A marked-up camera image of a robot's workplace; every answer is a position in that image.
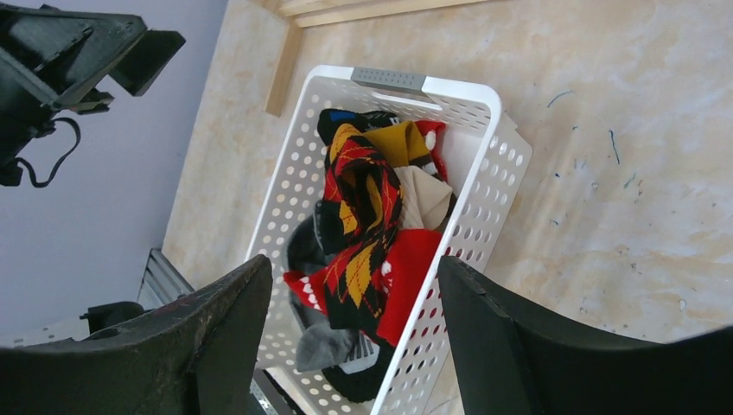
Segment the red white patterned sock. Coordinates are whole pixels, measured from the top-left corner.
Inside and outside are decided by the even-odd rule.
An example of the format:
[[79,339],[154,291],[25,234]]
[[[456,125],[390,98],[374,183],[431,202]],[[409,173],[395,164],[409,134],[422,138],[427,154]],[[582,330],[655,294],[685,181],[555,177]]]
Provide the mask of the red white patterned sock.
[[426,229],[397,232],[386,260],[375,272],[380,313],[356,316],[328,293],[328,271],[287,271],[284,282],[306,306],[328,318],[334,329],[357,329],[371,339],[396,347],[405,331],[442,235]]

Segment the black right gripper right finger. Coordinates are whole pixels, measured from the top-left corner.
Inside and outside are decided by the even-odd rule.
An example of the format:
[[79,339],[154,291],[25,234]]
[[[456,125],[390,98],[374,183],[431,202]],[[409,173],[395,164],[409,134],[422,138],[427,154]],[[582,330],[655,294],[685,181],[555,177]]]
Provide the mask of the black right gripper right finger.
[[732,330],[672,343],[562,316],[453,256],[437,270],[467,414],[729,414]]

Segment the argyle red yellow sock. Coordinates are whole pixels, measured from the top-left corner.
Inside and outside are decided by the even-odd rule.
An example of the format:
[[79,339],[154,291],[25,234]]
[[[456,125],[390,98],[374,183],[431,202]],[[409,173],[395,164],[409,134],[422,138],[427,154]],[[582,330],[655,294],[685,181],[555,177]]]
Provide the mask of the argyle red yellow sock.
[[334,329],[374,336],[386,311],[381,267],[398,232],[403,191],[394,168],[355,126],[338,126],[326,162],[325,201],[345,239],[323,274],[323,308]]

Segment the mustard striped sock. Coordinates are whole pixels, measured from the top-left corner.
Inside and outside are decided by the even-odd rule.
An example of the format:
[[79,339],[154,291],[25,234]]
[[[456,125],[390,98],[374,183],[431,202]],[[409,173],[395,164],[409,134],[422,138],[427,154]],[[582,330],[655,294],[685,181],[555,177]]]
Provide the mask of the mustard striped sock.
[[368,131],[364,137],[395,168],[417,166],[425,169],[434,163],[424,135],[413,121]]

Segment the beige brown sock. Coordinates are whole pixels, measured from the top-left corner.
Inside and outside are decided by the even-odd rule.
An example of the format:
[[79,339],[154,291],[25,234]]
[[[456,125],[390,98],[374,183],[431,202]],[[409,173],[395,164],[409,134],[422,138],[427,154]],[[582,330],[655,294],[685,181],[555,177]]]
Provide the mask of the beige brown sock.
[[417,166],[394,169],[403,191],[398,229],[436,230],[449,214],[452,187]]

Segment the red character sock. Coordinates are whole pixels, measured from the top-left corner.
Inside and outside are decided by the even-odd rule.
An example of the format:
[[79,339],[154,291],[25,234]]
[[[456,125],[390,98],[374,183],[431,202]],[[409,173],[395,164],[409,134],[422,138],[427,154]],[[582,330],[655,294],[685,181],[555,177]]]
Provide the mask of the red character sock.
[[438,145],[440,144],[447,125],[444,122],[420,119],[415,122],[417,129],[423,135],[425,145],[430,152],[433,164],[436,169],[435,175],[444,182],[447,181],[447,170],[440,155]]

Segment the grey sock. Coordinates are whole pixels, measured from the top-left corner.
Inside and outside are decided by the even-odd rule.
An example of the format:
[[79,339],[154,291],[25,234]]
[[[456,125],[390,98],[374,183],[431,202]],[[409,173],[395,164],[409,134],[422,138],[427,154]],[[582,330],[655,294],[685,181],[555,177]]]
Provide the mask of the grey sock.
[[[285,252],[287,270],[301,272],[306,279],[326,266],[327,256],[317,241],[312,216],[298,225],[285,246]],[[296,369],[300,372],[317,371],[348,361],[360,339],[360,332],[332,329],[325,315],[308,307],[294,289],[289,293],[289,301],[302,331],[296,346]]]

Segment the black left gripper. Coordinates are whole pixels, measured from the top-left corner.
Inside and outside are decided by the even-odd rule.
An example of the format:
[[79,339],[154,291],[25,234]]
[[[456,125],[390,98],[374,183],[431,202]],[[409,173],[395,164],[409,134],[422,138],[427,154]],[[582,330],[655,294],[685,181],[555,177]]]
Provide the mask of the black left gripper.
[[113,97],[95,87],[107,74],[131,96],[150,89],[186,39],[177,31],[147,30],[134,15],[1,4],[2,186],[19,186],[28,172],[34,187],[47,187],[66,158],[40,180],[20,152],[58,123],[80,134],[78,123],[59,112],[108,112]]

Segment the black blue sock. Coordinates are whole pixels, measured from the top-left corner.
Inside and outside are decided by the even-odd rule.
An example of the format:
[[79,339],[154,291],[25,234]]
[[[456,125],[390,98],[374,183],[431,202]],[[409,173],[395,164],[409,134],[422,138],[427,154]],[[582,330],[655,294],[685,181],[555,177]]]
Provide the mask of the black blue sock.
[[329,108],[320,112],[317,132],[325,145],[331,145],[335,133],[343,124],[352,125],[359,132],[367,132],[398,125],[401,119],[396,113],[387,111],[351,112]]

